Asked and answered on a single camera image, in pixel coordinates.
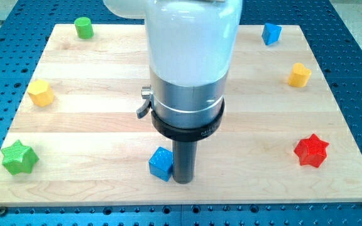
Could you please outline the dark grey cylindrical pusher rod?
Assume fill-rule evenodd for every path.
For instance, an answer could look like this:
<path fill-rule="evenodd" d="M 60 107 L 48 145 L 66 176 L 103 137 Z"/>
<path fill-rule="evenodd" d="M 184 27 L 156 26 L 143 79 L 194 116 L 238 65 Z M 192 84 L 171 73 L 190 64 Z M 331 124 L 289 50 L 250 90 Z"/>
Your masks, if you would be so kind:
<path fill-rule="evenodd" d="M 197 141 L 172 141 L 174 180 L 180 184 L 190 183 L 194 177 Z"/>

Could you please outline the silver cylinder with black clamp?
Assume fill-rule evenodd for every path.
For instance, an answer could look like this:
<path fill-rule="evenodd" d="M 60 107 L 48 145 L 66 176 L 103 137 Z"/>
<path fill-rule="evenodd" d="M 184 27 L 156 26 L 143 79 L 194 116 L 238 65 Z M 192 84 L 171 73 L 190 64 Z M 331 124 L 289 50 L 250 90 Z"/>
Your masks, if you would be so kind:
<path fill-rule="evenodd" d="M 154 128 L 174 141 L 195 142 L 211 136 L 220 126 L 225 108 L 227 74 L 205 85 L 176 85 L 150 72 L 149 86 L 137 118 L 151 114 Z"/>

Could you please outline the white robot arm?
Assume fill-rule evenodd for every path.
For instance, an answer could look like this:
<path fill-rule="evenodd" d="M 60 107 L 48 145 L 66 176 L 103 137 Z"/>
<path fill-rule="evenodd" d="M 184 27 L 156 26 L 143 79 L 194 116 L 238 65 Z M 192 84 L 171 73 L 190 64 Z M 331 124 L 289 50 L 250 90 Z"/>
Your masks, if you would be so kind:
<path fill-rule="evenodd" d="M 145 22 L 150 84 L 138 117 L 172 141 L 172 176 L 194 177 L 197 143 L 219 127 L 243 3 L 105 0 L 115 15 Z"/>

